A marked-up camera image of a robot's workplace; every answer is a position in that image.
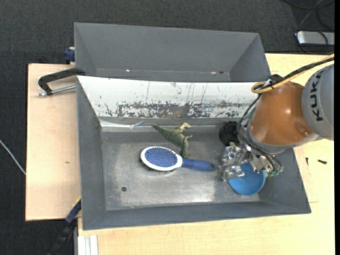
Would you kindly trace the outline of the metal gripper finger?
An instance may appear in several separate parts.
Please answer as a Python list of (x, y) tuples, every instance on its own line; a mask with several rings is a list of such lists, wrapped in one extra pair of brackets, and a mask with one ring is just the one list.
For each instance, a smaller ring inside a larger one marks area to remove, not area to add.
[(235, 164), (237, 156), (239, 154), (239, 148), (228, 146), (225, 147), (221, 159), (221, 167), (232, 166)]
[(242, 171), (241, 166), (227, 166), (222, 169), (220, 179), (225, 182), (236, 177), (243, 177), (244, 175), (245, 172)]

